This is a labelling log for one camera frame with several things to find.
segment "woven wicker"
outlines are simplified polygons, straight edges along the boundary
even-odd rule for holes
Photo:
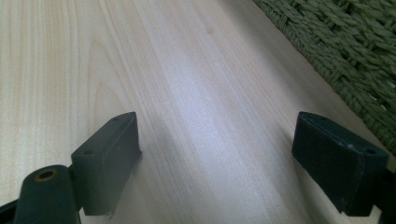
[[[396,155],[396,1],[254,1]]]

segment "wicker basket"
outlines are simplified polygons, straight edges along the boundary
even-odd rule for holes
[[[396,155],[396,1],[254,1]]]

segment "light wood surface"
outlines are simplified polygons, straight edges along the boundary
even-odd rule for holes
[[[83,223],[376,223],[337,213],[290,155],[299,111],[380,144],[250,0],[0,1],[0,203],[110,118],[142,160]]]

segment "black plastic block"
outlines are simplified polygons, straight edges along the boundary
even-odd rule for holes
[[[114,211],[141,154],[135,112],[111,119],[72,154],[76,201],[86,215]]]
[[[329,119],[300,112],[292,154],[339,212],[370,215],[375,181],[386,172],[386,152]]]

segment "black clamp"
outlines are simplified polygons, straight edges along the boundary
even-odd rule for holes
[[[300,112],[292,154],[339,212],[367,217],[376,205],[380,223],[396,223],[396,175],[387,170],[382,149],[329,119]]]
[[[107,122],[72,154],[72,165],[51,165],[29,174],[17,201],[0,207],[0,223],[80,223],[112,213],[139,148],[136,113]]]

